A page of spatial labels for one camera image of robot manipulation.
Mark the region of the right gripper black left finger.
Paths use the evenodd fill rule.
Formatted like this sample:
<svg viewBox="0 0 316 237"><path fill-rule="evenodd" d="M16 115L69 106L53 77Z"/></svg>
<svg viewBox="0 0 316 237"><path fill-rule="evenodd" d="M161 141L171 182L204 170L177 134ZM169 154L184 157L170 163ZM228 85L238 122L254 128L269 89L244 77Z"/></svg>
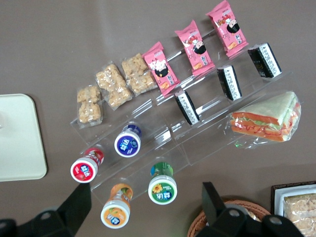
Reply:
<svg viewBox="0 0 316 237"><path fill-rule="evenodd" d="M89 183L79 184L55 210L46 210L18 226L13 219L1 219L2 237L74 237L92 207Z"/></svg>

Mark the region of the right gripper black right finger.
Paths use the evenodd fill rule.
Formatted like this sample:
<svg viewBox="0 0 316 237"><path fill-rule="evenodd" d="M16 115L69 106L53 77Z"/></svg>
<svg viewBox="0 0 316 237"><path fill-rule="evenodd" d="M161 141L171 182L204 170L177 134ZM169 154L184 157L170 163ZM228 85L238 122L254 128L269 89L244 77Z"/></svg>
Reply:
<svg viewBox="0 0 316 237"><path fill-rule="evenodd" d="M202 184L202 208L208 226L198 237L302 237L299 229L287 218L266 215L261 222L240 209L226 207L211 182Z"/></svg>

